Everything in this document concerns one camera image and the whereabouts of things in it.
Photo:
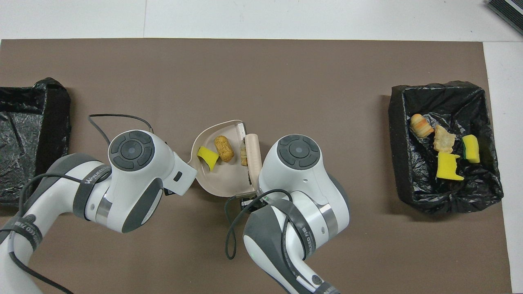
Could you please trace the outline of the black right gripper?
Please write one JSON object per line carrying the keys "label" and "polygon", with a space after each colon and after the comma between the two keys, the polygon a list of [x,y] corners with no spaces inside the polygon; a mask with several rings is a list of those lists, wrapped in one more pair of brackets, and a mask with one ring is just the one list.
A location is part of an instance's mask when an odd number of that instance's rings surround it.
{"label": "black right gripper", "polygon": [[257,200],[256,196],[241,197],[240,198],[240,210],[247,209],[248,212],[255,212],[256,210],[263,207],[263,201]]}

